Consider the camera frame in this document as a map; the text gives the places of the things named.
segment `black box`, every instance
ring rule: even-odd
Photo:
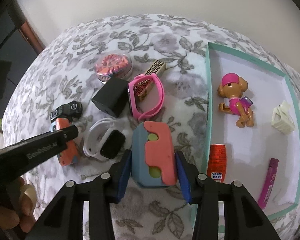
[[[118,118],[128,102],[128,81],[112,77],[91,101],[104,113]]]

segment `white wall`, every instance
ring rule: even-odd
[[[18,0],[47,45],[80,22],[135,13],[173,14],[238,31],[300,72],[300,11],[292,0]]]

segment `toy dog figure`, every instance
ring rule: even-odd
[[[240,116],[236,122],[239,128],[245,126],[253,127],[254,125],[253,112],[250,108],[252,101],[247,97],[241,98],[242,93],[247,89],[247,81],[235,73],[224,75],[218,87],[218,95],[223,98],[229,98],[229,106],[226,106],[225,103],[220,103],[219,111]]]

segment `pink marker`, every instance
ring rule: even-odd
[[[269,200],[272,187],[274,184],[275,176],[277,174],[279,160],[275,158],[271,158],[268,173],[266,176],[265,183],[263,184],[263,188],[258,200],[258,205],[261,209],[265,209],[267,202]]]

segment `blue gripper pad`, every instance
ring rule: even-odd
[[[120,175],[119,183],[118,183],[118,195],[117,195],[118,202],[120,202],[120,200],[124,197],[124,193],[126,192],[126,188],[128,185],[128,180],[129,180],[130,172],[131,172],[132,154],[131,154],[130,150],[128,150],[128,151],[129,151],[129,153],[126,156],[126,161],[123,166],[122,173]]]
[[[190,182],[188,180],[185,168],[183,167],[183,163],[181,161],[181,158],[183,157],[184,161],[185,161],[185,157],[182,154],[182,157],[180,158],[179,156],[180,152],[176,152],[175,153],[175,158],[176,158],[176,165],[177,165],[177,173],[178,173],[178,179],[179,179],[179,183],[180,183],[180,187],[181,187],[181,192],[183,195],[183,198],[185,199],[185,201],[187,203],[189,203],[191,201],[191,194],[190,194]]]

